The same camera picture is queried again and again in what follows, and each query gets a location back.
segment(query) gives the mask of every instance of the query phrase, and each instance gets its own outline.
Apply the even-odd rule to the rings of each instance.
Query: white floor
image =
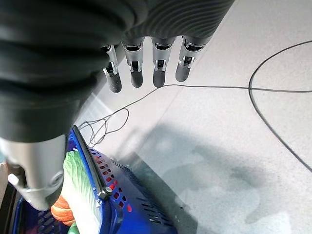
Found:
[[[248,86],[270,55],[312,39],[312,1],[236,1],[192,69],[188,85]],[[167,84],[181,38],[173,47]],[[312,89],[312,43],[269,60],[253,87]],[[103,117],[153,90],[152,45],[144,43],[144,84],[104,87],[78,122]],[[280,136],[312,166],[312,93],[253,91]],[[312,233],[312,174],[256,114],[247,90],[165,87],[129,107],[125,127],[95,148],[129,165],[166,208],[180,234]],[[111,130],[125,120],[119,113]]]

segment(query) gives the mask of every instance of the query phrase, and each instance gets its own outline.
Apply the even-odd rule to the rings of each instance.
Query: lettuce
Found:
[[[79,152],[68,152],[63,167],[61,194],[73,212],[80,234],[98,234],[101,214]]]

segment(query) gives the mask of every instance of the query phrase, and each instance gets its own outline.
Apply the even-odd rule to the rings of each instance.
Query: blue crate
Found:
[[[102,178],[113,193],[101,200],[88,167],[81,144],[74,131],[68,141],[68,151],[77,149],[88,174],[91,186],[101,206],[103,223],[99,234],[177,234],[175,227],[150,193],[127,167],[89,148]],[[15,212],[13,234],[67,234],[69,227],[55,220],[50,211],[37,211],[21,199]]]

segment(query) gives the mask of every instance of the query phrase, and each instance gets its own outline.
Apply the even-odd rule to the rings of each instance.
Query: ribbed black cover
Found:
[[[143,36],[170,38],[211,36],[234,0],[153,0],[148,19],[132,28],[124,39]]]

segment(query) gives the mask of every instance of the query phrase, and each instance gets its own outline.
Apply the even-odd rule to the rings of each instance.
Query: robotic hand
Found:
[[[63,184],[67,136],[106,74],[121,90],[114,44],[122,43],[134,87],[142,46],[153,40],[153,83],[165,82],[176,36],[183,44],[176,79],[187,79],[234,0],[2,0],[0,2],[0,150],[8,180],[47,210]]]

